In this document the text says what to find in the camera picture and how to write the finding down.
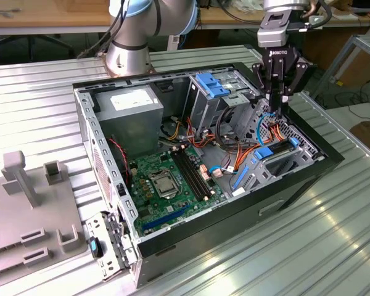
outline yellow cable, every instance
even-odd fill
[[[179,122],[177,122],[177,127],[175,129],[175,133],[170,138],[168,138],[168,140],[171,141],[171,140],[174,140],[175,138],[177,138],[178,132],[179,132]]]

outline red cable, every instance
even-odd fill
[[[123,161],[125,162],[125,170],[126,170],[126,184],[128,185],[128,182],[129,182],[129,173],[128,173],[128,162],[126,161],[126,156],[125,156],[125,151],[122,149],[122,147],[117,143],[115,142],[113,139],[109,139],[111,142],[113,142],[113,144],[115,146],[118,147],[118,149],[120,150],[120,152],[122,153],[122,157],[123,157]]]

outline ventilation grille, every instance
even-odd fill
[[[100,187],[103,191],[103,195],[105,200],[110,202],[110,183],[108,182],[108,176],[105,173],[103,163],[100,159],[99,153],[97,152],[96,148],[93,148],[93,162],[94,162],[94,169],[96,171],[97,178],[100,183]]]

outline metal table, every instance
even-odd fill
[[[159,70],[244,62],[242,46],[152,54]],[[98,59],[0,67],[0,162],[22,149],[27,167],[60,160],[69,168],[81,220],[104,203],[81,143],[72,83],[107,77]],[[299,95],[291,106],[345,162],[293,207],[135,292],[124,273],[101,283],[90,252],[0,287],[26,295],[370,295],[370,151]]]
[[[358,54],[360,50],[363,50],[370,55],[370,35],[354,35],[347,41],[347,43],[345,43],[343,49],[339,52],[337,57],[334,59],[332,65],[327,69],[325,74],[320,79],[320,82],[317,85],[317,87],[311,93],[311,97],[314,99],[317,97],[317,95],[324,89],[330,77],[337,71],[338,67],[342,64],[344,59],[346,59],[348,54],[351,51],[353,51],[351,55],[348,57],[348,59],[342,64],[339,73],[335,75],[335,77],[338,79],[338,77],[340,77],[342,73],[351,64],[353,60],[351,59],[351,56],[354,53]]]

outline white label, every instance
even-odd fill
[[[147,91],[138,89],[128,94],[119,94],[111,98],[111,102],[116,111],[153,104]]]
[[[244,188],[241,187],[241,188],[238,188],[236,191],[234,191],[232,194],[235,197],[237,195],[243,194],[244,192],[245,192]]]

